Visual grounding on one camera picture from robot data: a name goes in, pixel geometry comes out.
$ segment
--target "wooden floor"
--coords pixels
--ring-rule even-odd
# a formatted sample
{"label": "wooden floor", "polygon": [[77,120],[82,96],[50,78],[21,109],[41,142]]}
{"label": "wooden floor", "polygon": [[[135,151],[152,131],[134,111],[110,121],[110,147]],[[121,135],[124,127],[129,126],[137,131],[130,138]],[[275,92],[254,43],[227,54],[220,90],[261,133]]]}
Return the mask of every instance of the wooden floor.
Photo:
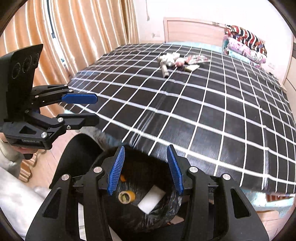
{"label": "wooden floor", "polygon": [[[53,143],[51,150],[47,150],[45,154],[38,156],[37,163],[35,167],[31,169],[32,177],[28,183],[29,187],[42,186],[48,188],[50,185],[57,164],[62,156],[62,153],[68,144],[68,142],[76,135],[75,131],[67,131],[66,134],[57,138]],[[295,202],[293,207],[289,210],[287,215],[283,218],[279,218],[279,213],[277,211],[268,211],[263,213],[258,213],[262,223],[264,224],[270,240],[282,229],[282,227],[287,222],[291,213],[295,208]]]}

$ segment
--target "white cloth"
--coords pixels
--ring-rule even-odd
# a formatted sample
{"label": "white cloth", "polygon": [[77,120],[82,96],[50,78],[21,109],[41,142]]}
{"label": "white cloth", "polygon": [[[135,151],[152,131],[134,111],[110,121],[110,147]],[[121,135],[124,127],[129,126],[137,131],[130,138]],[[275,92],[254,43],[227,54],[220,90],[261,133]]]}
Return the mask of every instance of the white cloth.
{"label": "white cloth", "polygon": [[[50,189],[42,187],[31,189],[16,178],[20,173],[20,163],[23,158],[23,155],[11,148],[8,143],[0,140],[0,207],[15,231],[25,239]],[[81,204],[78,205],[78,222],[80,238],[86,240]],[[111,228],[110,232],[114,241],[121,241]]]}

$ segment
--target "electrical outlet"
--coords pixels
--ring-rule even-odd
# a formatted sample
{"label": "electrical outlet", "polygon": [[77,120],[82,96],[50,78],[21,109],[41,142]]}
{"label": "electrical outlet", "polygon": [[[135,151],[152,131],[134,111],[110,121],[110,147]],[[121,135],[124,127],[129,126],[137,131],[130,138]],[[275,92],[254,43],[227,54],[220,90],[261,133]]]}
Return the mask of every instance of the electrical outlet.
{"label": "electrical outlet", "polygon": [[160,32],[157,31],[156,33],[152,33],[152,38],[155,38],[155,37],[160,37]]}

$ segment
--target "black garbage bag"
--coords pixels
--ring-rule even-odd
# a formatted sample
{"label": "black garbage bag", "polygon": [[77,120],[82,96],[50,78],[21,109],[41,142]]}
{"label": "black garbage bag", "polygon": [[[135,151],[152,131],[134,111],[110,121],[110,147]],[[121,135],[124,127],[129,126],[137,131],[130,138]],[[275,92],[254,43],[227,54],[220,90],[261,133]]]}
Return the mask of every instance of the black garbage bag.
{"label": "black garbage bag", "polygon": [[[104,197],[104,205],[109,226],[124,240],[124,233],[149,232],[166,226],[177,214],[182,197],[175,190],[168,163],[148,156],[147,154],[125,146],[126,157],[121,174],[125,182],[119,180],[112,196]],[[92,168],[113,156],[117,148],[103,152]],[[164,197],[148,215],[138,208],[138,203],[153,185],[165,191]],[[130,190],[136,198],[129,204],[118,200],[121,191]]]}

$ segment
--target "white wall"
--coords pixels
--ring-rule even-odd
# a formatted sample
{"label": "white wall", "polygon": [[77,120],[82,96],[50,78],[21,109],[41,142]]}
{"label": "white wall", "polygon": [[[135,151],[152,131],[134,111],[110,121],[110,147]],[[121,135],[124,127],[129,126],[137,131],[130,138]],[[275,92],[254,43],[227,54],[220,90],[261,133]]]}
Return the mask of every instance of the white wall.
{"label": "white wall", "polygon": [[290,58],[292,32],[268,0],[147,0],[149,21],[145,0],[133,2],[140,42],[164,41],[164,17],[238,25],[265,40],[268,52],[265,65],[275,65],[273,73],[283,80]]}

